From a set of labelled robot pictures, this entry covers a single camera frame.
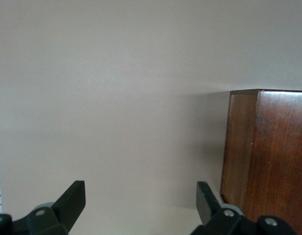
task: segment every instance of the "beige wall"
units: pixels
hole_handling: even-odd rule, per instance
[[[85,180],[71,234],[189,234],[228,91],[302,90],[302,1],[0,0],[2,209]]]

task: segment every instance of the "plain wall surface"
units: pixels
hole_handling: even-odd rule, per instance
[[[190,234],[252,88],[302,90],[302,1],[0,0],[2,211],[84,180],[70,234]]]

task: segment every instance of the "polished wood surface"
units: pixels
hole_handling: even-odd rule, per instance
[[[302,92],[231,92],[221,197],[302,235]]]

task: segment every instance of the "brown wooden box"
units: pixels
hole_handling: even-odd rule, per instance
[[[231,91],[220,195],[302,235],[302,92]]]

